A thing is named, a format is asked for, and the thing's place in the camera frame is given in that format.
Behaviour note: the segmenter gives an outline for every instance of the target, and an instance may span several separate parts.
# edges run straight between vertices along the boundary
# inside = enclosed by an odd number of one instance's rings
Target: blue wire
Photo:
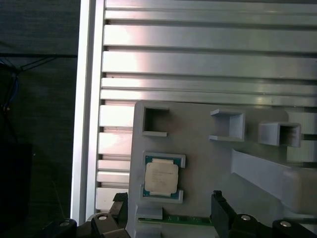
[[[12,94],[11,98],[9,99],[9,101],[7,103],[5,103],[5,107],[7,107],[9,105],[9,103],[11,103],[13,101],[13,99],[15,98],[17,92],[18,92],[18,89],[19,89],[19,78],[17,77],[16,78],[16,81],[15,81],[15,84],[14,84],[14,93]]]
[[[9,102],[12,102],[12,100],[15,98],[17,92],[19,89],[19,83],[18,83],[18,79],[15,81],[15,88],[14,88],[14,93],[12,95],[12,97],[10,98]]]

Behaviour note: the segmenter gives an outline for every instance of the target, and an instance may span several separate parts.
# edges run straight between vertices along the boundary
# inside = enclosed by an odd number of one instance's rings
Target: cable
[[[8,61],[8,63],[13,67],[15,68],[14,64],[11,63],[11,61],[9,59],[7,59],[6,57],[3,57],[6,61]]]
[[[51,62],[51,61],[53,61],[53,60],[55,60],[55,59],[56,59],[56,58],[48,59],[48,60],[46,60],[46,61],[43,62],[43,63],[39,63],[39,64],[37,64],[37,65],[35,65],[35,66],[29,67],[29,68],[26,68],[26,69],[24,69],[23,66],[22,66],[22,67],[21,67],[21,72],[25,72],[25,71],[28,71],[28,70],[30,70],[30,69],[39,67],[39,66],[44,65],[44,64],[46,64],[46,63],[48,63],[48,62]]]

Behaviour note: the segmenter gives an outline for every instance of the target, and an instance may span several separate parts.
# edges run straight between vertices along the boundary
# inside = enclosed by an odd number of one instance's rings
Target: gray plastic tray
[[[216,234],[213,227],[150,225],[138,223],[137,219],[160,217],[162,208],[173,215],[208,217],[213,190],[222,190],[237,213],[248,213],[267,225],[281,218],[283,206],[277,198],[231,173],[232,149],[276,162],[286,161],[287,147],[258,143],[262,121],[287,122],[288,114],[272,109],[138,102],[129,184],[127,230],[131,237],[212,237]],[[186,167],[180,169],[178,178],[184,191],[182,203],[142,198],[144,152],[186,156]]]

